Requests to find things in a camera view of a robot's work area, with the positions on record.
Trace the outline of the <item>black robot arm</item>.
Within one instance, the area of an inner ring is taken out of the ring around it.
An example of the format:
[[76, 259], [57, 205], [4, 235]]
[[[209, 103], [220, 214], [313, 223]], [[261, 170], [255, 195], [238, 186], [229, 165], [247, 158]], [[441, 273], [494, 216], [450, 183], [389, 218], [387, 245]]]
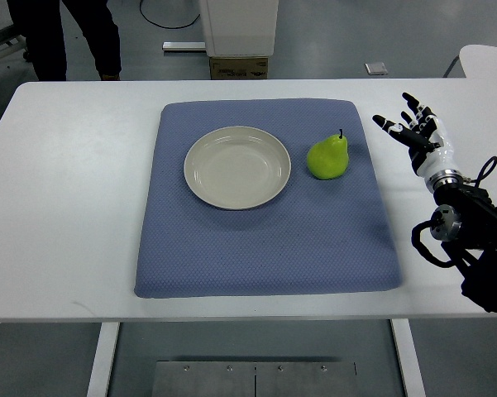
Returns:
[[496, 166], [497, 157], [490, 157], [475, 179], [441, 172], [432, 183], [437, 208], [411, 233], [426, 261], [460, 271], [461, 294], [487, 313], [497, 313], [497, 206], [480, 183]]

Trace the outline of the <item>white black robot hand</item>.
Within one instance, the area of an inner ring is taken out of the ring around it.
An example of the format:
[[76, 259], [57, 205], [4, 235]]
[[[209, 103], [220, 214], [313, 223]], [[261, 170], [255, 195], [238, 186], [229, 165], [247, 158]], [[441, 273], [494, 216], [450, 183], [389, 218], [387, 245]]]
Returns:
[[444, 124], [430, 107], [409, 93], [402, 94], [411, 113], [402, 112], [402, 123], [381, 115], [372, 120], [384, 132], [409, 149], [413, 172], [435, 192], [445, 184], [461, 184], [463, 178], [454, 161], [454, 149]]

